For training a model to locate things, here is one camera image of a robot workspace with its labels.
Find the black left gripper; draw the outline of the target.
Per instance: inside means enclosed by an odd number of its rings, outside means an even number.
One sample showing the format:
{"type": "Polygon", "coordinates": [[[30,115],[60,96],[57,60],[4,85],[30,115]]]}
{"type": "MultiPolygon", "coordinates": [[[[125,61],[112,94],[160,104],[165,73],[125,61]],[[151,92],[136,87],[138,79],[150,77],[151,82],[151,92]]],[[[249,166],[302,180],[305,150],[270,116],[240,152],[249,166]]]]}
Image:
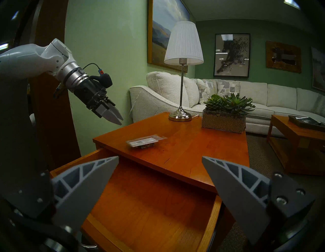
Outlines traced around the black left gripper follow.
{"type": "Polygon", "coordinates": [[[98,117],[122,125],[121,120],[124,120],[122,115],[106,95],[106,89],[111,86],[110,77],[88,77],[74,89],[74,95],[98,117]]]}

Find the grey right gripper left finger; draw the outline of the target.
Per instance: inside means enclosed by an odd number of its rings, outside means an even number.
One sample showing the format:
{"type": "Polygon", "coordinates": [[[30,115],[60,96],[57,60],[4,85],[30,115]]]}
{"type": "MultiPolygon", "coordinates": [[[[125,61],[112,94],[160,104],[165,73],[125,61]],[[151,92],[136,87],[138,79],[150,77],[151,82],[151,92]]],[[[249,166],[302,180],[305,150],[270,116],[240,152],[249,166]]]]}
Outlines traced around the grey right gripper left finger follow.
{"type": "Polygon", "coordinates": [[[73,166],[54,178],[42,172],[9,193],[9,203],[32,219],[49,210],[54,225],[79,230],[118,163],[113,156],[73,166]]]}

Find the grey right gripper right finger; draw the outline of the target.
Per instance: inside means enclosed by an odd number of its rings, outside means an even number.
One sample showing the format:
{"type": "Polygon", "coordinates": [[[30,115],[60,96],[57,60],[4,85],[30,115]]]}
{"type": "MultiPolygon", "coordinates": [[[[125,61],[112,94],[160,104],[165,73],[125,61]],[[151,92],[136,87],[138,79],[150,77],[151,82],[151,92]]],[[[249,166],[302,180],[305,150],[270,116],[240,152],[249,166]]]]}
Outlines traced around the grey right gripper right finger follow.
{"type": "Polygon", "coordinates": [[[239,164],[207,156],[202,164],[218,195],[245,233],[248,246],[296,246],[315,197],[283,172],[269,179],[239,164]]]}

